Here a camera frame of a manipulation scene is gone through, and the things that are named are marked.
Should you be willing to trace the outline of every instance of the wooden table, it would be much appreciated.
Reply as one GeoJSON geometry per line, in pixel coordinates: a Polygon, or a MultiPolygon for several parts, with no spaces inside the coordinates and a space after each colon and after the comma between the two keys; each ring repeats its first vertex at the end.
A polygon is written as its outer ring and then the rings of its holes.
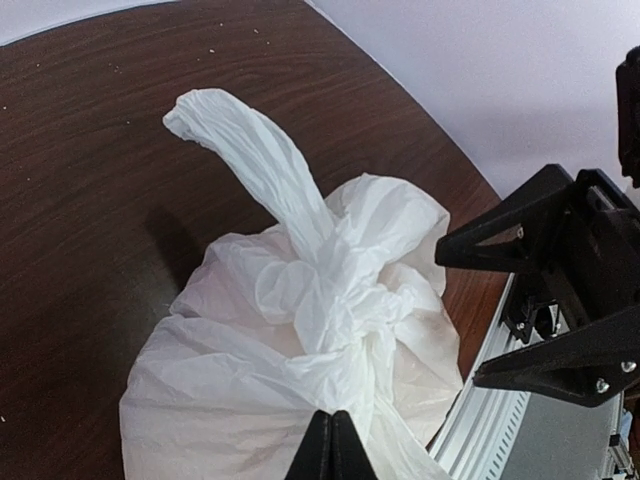
{"type": "MultiPolygon", "coordinates": [[[[140,8],[0,49],[0,478],[123,478],[118,400],[139,349],[209,242],[273,223],[222,161],[162,126],[178,95],[213,86],[283,127],[323,194],[363,172],[403,177],[454,226],[498,201],[301,2],[140,8]]],[[[503,284],[449,273],[465,375],[503,284]]]]}

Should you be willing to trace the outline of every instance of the white wall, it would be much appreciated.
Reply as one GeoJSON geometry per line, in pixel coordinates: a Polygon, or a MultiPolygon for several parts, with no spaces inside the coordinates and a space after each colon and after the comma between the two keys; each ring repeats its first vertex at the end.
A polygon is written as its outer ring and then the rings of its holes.
{"type": "Polygon", "coordinates": [[[0,45],[65,23],[169,0],[0,0],[0,45]]]}
{"type": "Polygon", "coordinates": [[[622,185],[614,71],[640,44],[637,0],[313,1],[502,196],[551,162],[622,185]]]}

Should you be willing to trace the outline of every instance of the plastic bag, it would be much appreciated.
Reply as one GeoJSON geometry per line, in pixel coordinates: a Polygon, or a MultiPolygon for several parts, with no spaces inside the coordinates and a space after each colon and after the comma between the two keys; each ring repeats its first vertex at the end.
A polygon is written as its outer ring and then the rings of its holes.
{"type": "Polygon", "coordinates": [[[164,123],[278,224],[213,242],[140,353],[127,478],[284,478],[321,409],[350,413],[380,479],[448,479],[425,450],[462,387],[433,261],[446,210],[371,175],[323,200],[287,135],[222,90],[182,95],[164,123]]]}

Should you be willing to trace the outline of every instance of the black plastic bracket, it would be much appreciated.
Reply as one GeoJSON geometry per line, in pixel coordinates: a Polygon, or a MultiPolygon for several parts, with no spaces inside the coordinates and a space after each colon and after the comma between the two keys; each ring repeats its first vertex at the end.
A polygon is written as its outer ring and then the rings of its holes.
{"type": "Polygon", "coordinates": [[[573,182],[547,165],[442,238],[436,261],[517,273],[503,321],[523,342],[549,305],[569,328],[483,363],[476,385],[593,407],[640,379],[640,212],[599,170],[573,182]]]}
{"type": "Polygon", "coordinates": [[[631,50],[616,70],[618,91],[618,157],[622,174],[640,187],[640,47],[631,50]]]}
{"type": "Polygon", "coordinates": [[[318,410],[285,480],[377,480],[349,413],[318,410]]]}

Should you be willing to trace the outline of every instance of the bag handle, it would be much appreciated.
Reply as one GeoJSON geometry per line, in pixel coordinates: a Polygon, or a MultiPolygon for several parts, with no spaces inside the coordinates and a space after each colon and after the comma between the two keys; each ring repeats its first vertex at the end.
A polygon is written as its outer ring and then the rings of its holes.
{"type": "Polygon", "coordinates": [[[163,118],[183,140],[216,152],[251,196],[287,230],[298,256],[315,264],[334,229],[302,153],[265,115],[224,90],[191,90],[163,118]]]}

